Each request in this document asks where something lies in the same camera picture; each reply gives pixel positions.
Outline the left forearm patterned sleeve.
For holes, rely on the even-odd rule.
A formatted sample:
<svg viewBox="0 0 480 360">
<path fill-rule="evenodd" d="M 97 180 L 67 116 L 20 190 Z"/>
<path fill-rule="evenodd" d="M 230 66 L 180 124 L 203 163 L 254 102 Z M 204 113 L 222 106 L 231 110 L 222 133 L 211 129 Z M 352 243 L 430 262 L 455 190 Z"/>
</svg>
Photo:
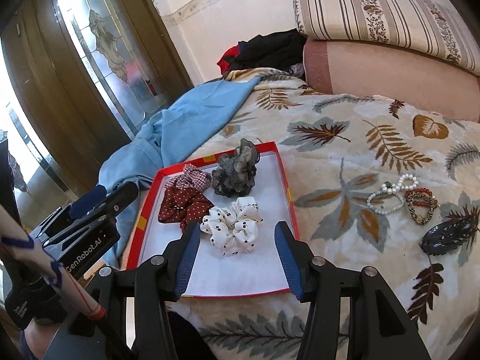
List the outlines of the left forearm patterned sleeve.
<svg viewBox="0 0 480 360">
<path fill-rule="evenodd" d="M 102 319 L 106 311 L 66 271 L 62 264 L 42 249 L 1 206 L 1 247 L 17 263 L 33 269 L 66 302 L 90 320 Z"/>
</svg>

